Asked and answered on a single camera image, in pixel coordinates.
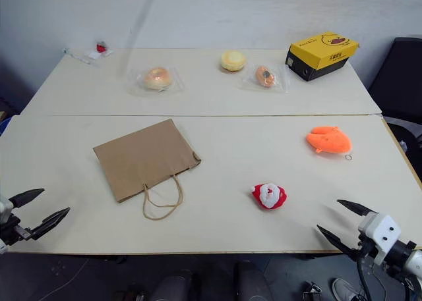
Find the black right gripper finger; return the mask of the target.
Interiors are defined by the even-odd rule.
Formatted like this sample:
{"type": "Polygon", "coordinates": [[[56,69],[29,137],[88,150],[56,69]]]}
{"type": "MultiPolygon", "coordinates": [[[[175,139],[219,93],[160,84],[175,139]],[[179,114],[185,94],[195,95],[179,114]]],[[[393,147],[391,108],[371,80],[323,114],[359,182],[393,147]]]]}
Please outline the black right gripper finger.
{"type": "Polygon", "coordinates": [[[337,200],[337,202],[359,216],[367,216],[369,213],[376,213],[375,211],[356,202],[351,202],[348,200],[337,200]]]}
{"type": "Polygon", "coordinates": [[[320,225],[317,225],[318,230],[322,233],[322,235],[331,243],[333,246],[335,246],[339,251],[341,251],[343,254],[347,255],[351,259],[357,258],[357,250],[355,248],[350,248],[346,246],[340,238],[338,238],[335,234],[332,232],[326,230],[325,228],[321,227],[320,225]]]}

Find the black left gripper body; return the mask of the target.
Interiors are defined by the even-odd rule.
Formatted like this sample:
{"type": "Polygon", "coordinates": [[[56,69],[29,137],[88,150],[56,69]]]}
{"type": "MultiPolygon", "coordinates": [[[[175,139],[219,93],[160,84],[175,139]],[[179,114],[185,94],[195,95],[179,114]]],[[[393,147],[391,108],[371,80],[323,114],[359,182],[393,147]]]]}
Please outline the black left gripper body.
{"type": "Polygon", "coordinates": [[[12,246],[21,240],[32,238],[30,229],[23,229],[20,225],[20,219],[11,214],[6,223],[1,224],[1,240],[6,246],[12,246]]]}

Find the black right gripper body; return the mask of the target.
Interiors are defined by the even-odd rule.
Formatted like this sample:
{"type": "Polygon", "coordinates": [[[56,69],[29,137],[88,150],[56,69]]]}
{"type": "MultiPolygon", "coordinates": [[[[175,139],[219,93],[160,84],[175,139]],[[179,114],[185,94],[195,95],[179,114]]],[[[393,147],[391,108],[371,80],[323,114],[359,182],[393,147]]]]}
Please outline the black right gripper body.
{"type": "Polygon", "coordinates": [[[368,236],[364,234],[360,234],[358,236],[359,242],[358,242],[358,248],[352,249],[352,255],[351,259],[353,261],[357,261],[362,258],[366,258],[367,256],[371,256],[372,258],[375,258],[378,254],[378,249],[375,246],[374,240],[369,238],[368,236]]]}

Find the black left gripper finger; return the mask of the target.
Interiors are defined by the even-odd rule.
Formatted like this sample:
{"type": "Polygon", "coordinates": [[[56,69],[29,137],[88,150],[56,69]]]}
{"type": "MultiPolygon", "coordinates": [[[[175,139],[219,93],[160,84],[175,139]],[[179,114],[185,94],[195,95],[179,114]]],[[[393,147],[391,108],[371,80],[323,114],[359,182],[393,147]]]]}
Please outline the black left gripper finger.
{"type": "Polygon", "coordinates": [[[69,211],[70,207],[67,207],[45,218],[38,227],[31,230],[31,239],[37,240],[54,229],[66,217],[69,211]]]}
{"type": "Polygon", "coordinates": [[[32,200],[34,200],[35,198],[37,198],[44,191],[45,191],[44,188],[27,190],[23,193],[13,196],[12,198],[9,198],[8,204],[11,205],[12,209],[22,207],[28,204],[29,202],[31,202],[32,200]]]}

